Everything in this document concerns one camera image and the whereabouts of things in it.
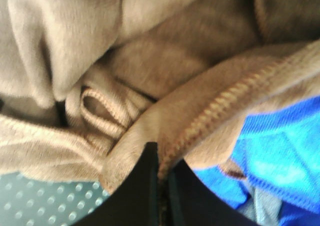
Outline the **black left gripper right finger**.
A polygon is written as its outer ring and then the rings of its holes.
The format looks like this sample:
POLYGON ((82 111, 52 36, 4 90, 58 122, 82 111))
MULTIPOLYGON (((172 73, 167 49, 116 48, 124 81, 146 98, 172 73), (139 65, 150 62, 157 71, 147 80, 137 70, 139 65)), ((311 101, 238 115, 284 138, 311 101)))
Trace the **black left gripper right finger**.
POLYGON ((167 178, 169 226, 256 226, 212 193, 180 161, 167 178))

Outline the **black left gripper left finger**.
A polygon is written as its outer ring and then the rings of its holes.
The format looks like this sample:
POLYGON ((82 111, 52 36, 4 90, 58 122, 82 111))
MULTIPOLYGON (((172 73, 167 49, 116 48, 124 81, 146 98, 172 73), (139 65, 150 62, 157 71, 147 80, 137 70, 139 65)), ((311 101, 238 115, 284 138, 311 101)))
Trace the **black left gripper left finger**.
POLYGON ((157 143, 145 145, 137 164, 117 190, 93 213, 89 226, 157 226, 157 143))

